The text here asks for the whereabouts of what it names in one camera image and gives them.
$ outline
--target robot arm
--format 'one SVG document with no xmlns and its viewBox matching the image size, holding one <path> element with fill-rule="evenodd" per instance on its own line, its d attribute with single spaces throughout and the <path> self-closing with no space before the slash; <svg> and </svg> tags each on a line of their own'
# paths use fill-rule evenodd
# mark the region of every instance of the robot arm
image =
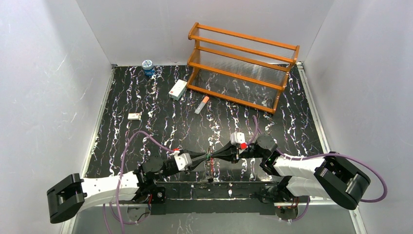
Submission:
<svg viewBox="0 0 413 234">
<path fill-rule="evenodd" d="M 232 133 L 231 141 L 211 153 L 175 150 L 168 160 L 150 159 L 137 170 L 124 174 L 119 189 L 119 200 L 145 202 L 142 198 L 155 194 L 162 203 L 156 182 L 179 172 L 190 173 L 208 159 L 219 158 L 237 163 L 240 158 L 262 158 L 260 167 L 269 175 L 282 176 L 277 186 L 271 186 L 257 198 L 271 197 L 273 202 L 290 200 L 298 196 L 330 198 L 338 205 L 354 210 L 370 184 L 370 179 L 356 166 L 340 157 L 320 157 L 305 160 L 285 156 L 277 151 L 275 140 L 267 134 L 258 136 L 247 145 L 243 133 Z M 60 223 L 89 207 L 115 201 L 119 176 L 80 178 L 72 174 L 47 191 L 51 223 Z"/>
</svg>

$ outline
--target orange wooden frame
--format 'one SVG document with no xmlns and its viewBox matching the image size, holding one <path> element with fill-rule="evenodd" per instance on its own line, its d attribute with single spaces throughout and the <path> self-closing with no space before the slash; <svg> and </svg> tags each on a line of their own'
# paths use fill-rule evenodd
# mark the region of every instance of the orange wooden frame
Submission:
<svg viewBox="0 0 413 234">
<path fill-rule="evenodd" d="M 274 55 L 274 54 L 270 54 L 270 53 L 267 53 L 267 52 L 262 52 L 262 51 L 259 51 L 259 50 L 253 49 L 253 48 L 246 48 L 246 47 L 238 46 L 238 45 L 235 45 L 235 44 L 231 44 L 231 43 L 227 43 L 227 42 L 223 42 L 223 41 L 219 41 L 219 40 L 215 40 L 215 39 L 209 39 L 209 38 L 201 37 L 201 36 L 197 35 L 197 32 L 198 32 L 199 29 L 208 30 L 208 31 L 211 31 L 211 32 L 219 33 L 219 34 L 225 34 L 225 35 L 229 35 L 229 36 L 233 36 L 233 37 L 237 37 L 237 38 L 243 38 L 243 39 L 247 39 L 247 40 L 251 40 L 251 41 L 255 41 L 255 42 L 260 42 L 260 43 L 264 43 L 264 44 L 267 44 L 267 45 L 272 45 L 272 46 L 284 48 L 284 49 L 287 49 L 287 50 L 292 50 L 292 51 L 294 51 L 293 57 L 292 58 L 286 58 L 286 57 L 283 57 L 283 56 Z M 193 67 L 193 72 L 192 72 L 191 76 L 189 77 L 189 80 L 188 80 L 188 83 L 187 83 L 187 88 L 198 91 L 198 92 L 201 92 L 201 93 L 205 93 L 205 94 L 208 94 L 208 95 L 211 95 L 211 96 L 215 96 L 215 97 L 218 97 L 218 98 L 227 99 L 229 101 L 233 101 L 235 103 L 239 103 L 239 104 L 242 104 L 242 105 L 250 106 L 250 107 L 262 110 L 262 111 L 270 112 L 272 114 L 275 113 L 280 95 L 286 87 L 287 80 L 288 80 L 288 74 L 289 74 L 291 68 L 293 67 L 293 65 L 297 62 L 297 57 L 298 57 L 298 53 L 299 53 L 299 50 L 300 50 L 300 46 L 284 44 L 284 43 L 280 43 L 280 42 L 276 42 L 276 41 L 272 41 L 272 40 L 267 40 L 267 39 L 262 39 L 262 38 L 258 38 L 258 37 L 254 37 L 254 36 L 250 36 L 250 35 L 231 32 L 231 31 L 224 30 L 224 29 L 219 29 L 219 28 L 214 28 L 214 27 L 210 27 L 210 26 L 206 26 L 206 25 L 201 25 L 197 22 L 191 28 L 191 30 L 188 34 L 188 39 L 189 40 L 195 40 L 195 45 L 194 45 L 194 50 L 192 51 L 192 54 L 190 55 L 190 57 L 188 59 L 188 65 Z M 219 51 L 219 50 L 216 50 L 216 49 L 207 48 L 207 47 L 204 47 L 204 46 L 200 46 L 200 42 L 206 42 L 206 43 L 209 43 L 209 44 L 219 45 L 219 46 L 222 46 L 222 47 L 227 47 L 227 48 L 231 48 L 231 49 L 234 49 L 234 50 L 239 50 L 239 51 L 247 52 L 247 53 L 250 53 L 250 54 L 254 54 L 254 55 L 258 55 L 258 56 L 262 56 L 262 57 L 266 57 L 266 58 L 270 58 L 270 59 L 276 59 L 276 60 L 279 60 L 279 61 L 286 62 L 288 64 L 288 66 L 287 67 L 278 66 L 278 65 L 266 63 L 266 62 L 255 60 L 255 59 L 249 59 L 249 58 L 245 58 L 245 57 L 242 57 L 242 56 L 233 55 L 231 53 Z M 258 80 L 256 78 L 246 77 L 246 76 L 243 76 L 243 75 L 240 75 L 240 74 L 224 71 L 224 70 L 221 70 L 219 68 L 202 65 L 199 62 L 197 62 L 197 60 L 200 56 L 200 51 L 205 51 L 205 52 L 212 53 L 212 54 L 215 54 L 215 55 L 218 55 L 218 56 L 223 56 L 223 57 L 227 57 L 227 58 L 231 58 L 231 59 L 236 59 L 236 60 L 240 60 L 240 61 L 243 61 L 243 62 L 259 65 L 261 67 L 274 69 L 275 71 L 278 71 L 278 72 L 279 71 L 285 72 L 284 80 L 282 81 L 282 85 L 276 85 L 276 84 L 272 84 L 272 83 L 265 82 L 265 81 L 262 81 L 262 80 Z M 219 94 L 219 93 L 216 93 L 214 91 L 210 91 L 210 90 L 203 89 L 203 88 L 192 85 L 192 83 L 193 83 L 195 77 L 198 75 L 198 72 L 200 71 L 200 69 L 215 72 L 215 73 L 219 73 L 219 74 L 223 74 L 223 75 L 230 76 L 230 77 L 234 77 L 234 78 L 237 78 L 237 79 L 245 80 L 245 81 L 248 81 L 248 82 L 252 82 L 254 84 L 266 86 L 266 87 L 277 90 L 277 95 L 275 96 L 273 107 L 269 108 L 269 107 L 261 106 L 261 105 L 258 105 L 258 104 L 252 103 L 252 102 L 248 102 L 248 101 L 238 99 L 236 97 L 231 97 L 231 96 L 228 96 L 228 95 Z"/>
</svg>

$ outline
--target small white box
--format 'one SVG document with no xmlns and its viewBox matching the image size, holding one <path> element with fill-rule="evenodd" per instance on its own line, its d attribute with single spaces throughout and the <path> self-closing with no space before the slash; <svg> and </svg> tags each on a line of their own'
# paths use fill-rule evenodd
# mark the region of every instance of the small white box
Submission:
<svg viewBox="0 0 413 234">
<path fill-rule="evenodd" d="M 179 100 L 179 98 L 181 98 L 182 94 L 185 92 L 186 89 L 187 82 L 179 79 L 172 87 L 172 89 L 169 91 L 169 97 L 175 100 Z"/>
<path fill-rule="evenodd" d="M 129 113 L 128 119 L 129 120 L 141 120 L 141 113 Z"/>
</svg>

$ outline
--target black marble tabletop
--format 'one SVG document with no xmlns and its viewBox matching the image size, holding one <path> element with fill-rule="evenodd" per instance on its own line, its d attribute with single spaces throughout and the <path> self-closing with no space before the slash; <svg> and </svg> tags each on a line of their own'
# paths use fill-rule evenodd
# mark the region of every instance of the black marble tabletop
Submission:
<svg viewBox="0 0 413 234">
<path fill-rule="evenodd" d="M 210 97 L 199 115 L 195 114 L 204 94 L 186 90 L 179 101 L 168 97 L 175 82 L 188 80 L 191 71 L 187 66 L 158 66 L 155 75 L 147 77 L 141 67 L 116 68 L 86 177 L 117 175 L 126 142 L 138 130 L 148 132 L 170 149 L 204 152 L 211 146 L 214 151 L 228 143 L 235 131 L 244 132 L 248 141 L 255 128 L 253 115 L 261 130 L 277 140 L 281 151 L 295 156 L 321 153 L 297 67 L 291 70 L 273 115 L 215 97 Z M 128 120 L 128 113 L 141 113 L 142 119 Z M 147 137 L 137 136 L 125 158 L 125 173 L 151 156 L 170 157 Z M 177 174 L 168 181 L 202 181 L 209 176 L 215 181 L 272 180 L 259 167 L 260 162 L 259 158 L 241 159 L 237 164 L 215 159 L 189 175 Z"/>
</svg>

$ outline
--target wooden rack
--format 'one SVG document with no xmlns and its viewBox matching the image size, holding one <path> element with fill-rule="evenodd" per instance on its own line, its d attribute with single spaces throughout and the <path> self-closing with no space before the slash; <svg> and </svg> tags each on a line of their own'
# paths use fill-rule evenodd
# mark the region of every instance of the wooden rack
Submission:
<svg viewBox="0 0 413 234">
<path fill-rule="evenodd" d="M 297 62 L 300 46 L 230 32 L 199 23 L 195 23 L 191 28 L 188 39 L 195 40 L 195 46 L 188 59 L 188 65 L 193 67 L 193 72 L 187 88 L 275 113 L 278 99 L 286 87 L 288 74 Z M 274 94 L 273 103 L 264 106 L 195 86 L 193 82 L 200 69 L 265 86 L 265 89 L 270 91 L 269 93 Z"/>
</svg>

